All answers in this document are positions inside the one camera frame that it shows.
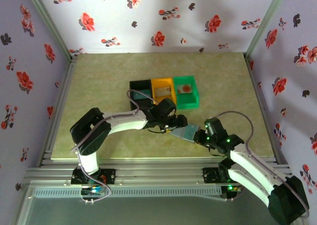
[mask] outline red flower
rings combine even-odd
[[[306,55],[306,53],[309,51],[308,45],[302,46],[302,55]]]
[[[23,88],[27,90],[31,90],[33,88],[33,82],[30,81],[30,78],[26,72],[18,71],[16,73],[16,76],[18,77],[18,81],[22,85]]]
[[[301,58],[297,60],[296,64],[299,66],[304,66],[306,62],[307,62],[306,58],[304,56],[301,56]]]
[[[273,92],[275,95],[278,93],[282,93],[285,90],[287,79],[280,79],[276,82],[275,86],[273,87]]]
[[[81,16],[81,21],[83,23],[83,25],[85,26],[86,30],[88,31],[94,31],[94,20],[93,18],[91,18],[87,13],[83,13],[83,15]]]
[[[212,32],[217,32],[217,27],[220,26],[221,19],[220,17],[216,14],[210,21],[209,21],[209,31]]]
[[[51,118],[52,112],[53,112],[53,106],[48,107],[49,118]]]
[[[23,28],[27,28],[28,27],[28,22],[25,21],[25,19],[22,19],[21,23],[22,23],[22,27]]]
[[[267,49],[275,42],[276,40],[277,29],[273,31],[269,31],[267,34],[267,38],[265,39]]]
[[[132,0],[133,7],[137,7],[139,5],[139,3],[141,3],[140,0]]]
[[[6,126],[5,121],[2,121],[2,122],[1,122],[1,128],[2,128],[2,129],[5,129],[5,126]]]
[[[317,155],[317,141],[312,142],[312,150],[314,151],[315,155]]]
[[[250,69],[253,70],[254,61],[250,61]]]
[[[23,5],[20,6],[20,11],[25,19],[29,19],[31,17],[30,11]]]
[[[309,171],[309,167],[308,167],[308,165],[303,164],[303,168],[304,168],[304,170]]]
[[[317,47],[314,47],[311,51],[309,51],[307,57],[309,64],[315,62],[317,60]]]
[[[29,29],[31,30],[32,33],[35,32],[35,29],[34,29],[34,23],[32,23],[32,21],[30,20],[29,22]]]
[[[161,31],[158,31],[155,35],[154,35],[154,42],[156,46],[163,46],[163,42],[165,41],[165,36],[163,35],[163,33]]]
[[[52,61],[55,60],[55,54],[53,53],[53,49],[52,47],[50,46],[50,44],[44,44],[44,47],[45,47],[45,52],[46,52],[46,55],[48,56],[49,59],[51,59]]]

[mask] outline cable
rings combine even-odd
[[[261,161],[259,161],[256,157],[253,156],[253,153],[251,152],[251,150],[249,148],[249,141],[253,137],[254,126],[253,126],[252,121],[249,119],[249,117],[246,116],[245,114],[241,113],[241,112],[238,112],[238,111],[225,111],[225,112],[222,112],[222,113],[220,113],[220,114],[218,114],[218,115],[216,115],[214,117],[218,117],[218,116],[221,116],[221,115],[226,114],[226,113],[237,113],[237,114],[240,114],[240,115],[242,115],[243,117],[245,117],[249,121],[250,126],[251,126],[251,134],[250,134],[249,138],[247,139],[247,141],[245,143],[246,149],[247,149],[247,152],[248,152],[249,156],[251,156],[255,161],[260,163],[262,166],[264,166],[269,172],[271,172],[280,182],[282,182],[292,192],[292,194],[299,200],[299,202],[302,204],[302,206],[304,207],[304,209],[306,211],[306,214],[304,216],[300,216],[300,217],[302,219],[307,219],[309,217],[309,209],[308,209],[307,205],[305,204],[305,202],[302,200],[302,198],[280,176],[278,176],[274,171],[272,171],[265,164],[263,164]]]
[[[154,101],[157,103],[157,101],[153,98],[151,98],[150,96],[144,94],[143,92],[137,91],[137,90],[128,90],[127,91],[127,96],[129,98],[129,100],[137,107],[136,111],[132,111],[132,113],[128,113],[128,114],[114,114],[112,116],[106,117],[102,120],[100,120],[90,131],[89,133],[87,133],[87,135],[75,146],[73,147],[70,151],[74,152],[76,149],[78,149],[87,139],[88,137],[90,137],[90,135],[99,127],[100,124],[102,124],[103,122],[111,119],[111,118],[117,118],[117,117],[126,117],[126,116],[133,116],[135,114],[137,114],[140,111],[140,107],[139,105],[129,96],[129,92],[137,92],[141,95],[144,95],[145,97],[149,98],[150,100]]]
[[[76,150],[75,153],[77,154],[79,166],[80,166],[80,169],[82,170],[82,172],[84,173],[84,175],[85,175],[86,177],[88,177],[89,179],[92,179],[93,181],[97,182],[98,184],[103,185],[103,186],[106,187],[107,190],[109,191],[109,194],[106,194],[105,196],[103,196],[103,197],[101,197],[101,198],[98,198],[98,199],[95,199],[95,200],[94,200],[94,199],[91,199],[90,201],[89,201],[89,200],[85,200],[85,199],[80,195],[81,199],[82,199],[83,201],[85,201],[86,203],[91,203],[91,204],[93,204],[94,202],[97,202],[97,201],[100,201],[100,200],[102,200],[102,199],[105,199],[105,198],[109,197],[109,196],[112,194],[112,191],[111,191],[110,187],[109,187],[106,183],[103,183],[103,182],[101,182],[100,180],[97,180],[97,179],[93,178],[92,176],[90,176],[90,175],[85,171],[84,167],[83,167],[82,164],[81,164],[81,160],[80,160],[80,157],[79,157],[79,151]]]
[[[109,197],[112,192],[111,192],[110,187],[109,187],[106,183],[103,183],[103,182],[101,182],[101,181],[99,181],[99,180],[93,178],[92,176],[90,176],[90,175],[85,171],[84,167],[82,166],[80,157],[79,157],[79,147],[87,140],[87,138],[88,138],[88,137],[99,127],[99,125],[102,124],[103,122],[105,122],[105,121],[107,121],[107,120],[109,120],[109,119],[111,119],[111,118],[117,118],[117,117],[122,117],[122,116],[133,116],[133,115],[137,114],[137,113],[140,111],[139,105],[129,96],[129,92],[131,92],[131,91],[132,91],[132,92],[137,92],[137,93],[139,93],[139,94],[142,94],[142,95],[144,95],[145,97],[147,97],[147,98],[149,98],[150,100],[152,100],[152,101],[154,101],[154,102],[157,103],[156,100],[154,100],[154,99],[151,98],[150,96],[144,94],[143,92],[140,92],[140,91],[137,91],[137,90],[128,90],[128,91],[127,91],[127,96],[128,96],[128,98],[129,98],[129,100],[137,107],[136,111],[135,111],[135,112],[132,111],[132,113],[130,113],[130,114],[115,114],[115,115],[112,115],[112,116],[109,116],[109,117],[106,117],[106,118],[102,119],[101,121],[99,121],[99,122],[92,128],[92,130],[90,130],[89,133],[87,133],[87,135],[86,135],[75,147],[73,147],[73,148],[71,149],[72,152],[75,151],[75,153],[77,154],[79,166],[80,166],[80,169],[82,170],[82,172],[84,173],[84,175],[85,175],[86,177],[88,177],[89,179],[93,180],[94,182],[96,182],[96,183],[98,183],[98,184],[100,184],[100,185],[103,185],[103,186],[106,187],[106,188],[108,189],[108,191],[109,191],[109,194],[107,194],[107,195],[105,195],[105,196],[103,196],[103,197],[101,197],[101,198],[95,199],[95,200],[91,199],[90,201],[89,201],[89,200],[85,200],[85,199],[81,196],[81,199],[82,199],[83,201],[85,201],[86,203],[94,203],[94,202],[100,201],[100,200],[102,200],[102,199],[104,199],[104,198]]]

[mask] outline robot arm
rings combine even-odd
[[[98,173],[96,151],[110,134],[130,129],[146,129],[159,126],[162,133],[188,125],[184,115],[172,115],[175,104],[165,99],[150,110],[135,110],[120,114],[103,114],[91,109],[72,126],[70,133],[78,150],[83,169],[89,175]],[[196,132],[194,141],[209,149],[217,149],[226,155],[219,163],[218,172],[226,182],[231,179],[250,190],[268,207],[280,224],[290,224],[308,207],[301,181],[286,177],[255,155],[237,135],[228,135],[216,117],[205,121],[206,131]]]

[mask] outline white panel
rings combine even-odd
[[[126,52],[245,52],[256,32],[256,25],[244,30],[243,21],[262,20],[272,0],[140,0],[130,9],[127,0],[72,0],[55,4],[42,0],[69,49],[86,53]],[[174,17],[163,20],[161,9],[178,7]],[[79,19],[86,12],[93,18],[94,31],[82,30]],[[215,15],[221,19],[217,32],[205,32],[205,24]],[[152,46],[151,37],[161,31],[162,47]],[[102,39],[116,37],[106,47]],[[229,48],[219,49],[219,44]]]

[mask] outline lavender wall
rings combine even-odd
[[[257,91],[272,133],[317,215],[316,0],[283,0],[252,53]]]
[[[67,59],[30,0],[0,6],[0,224],[8,225],[26,169],[41,155]]]

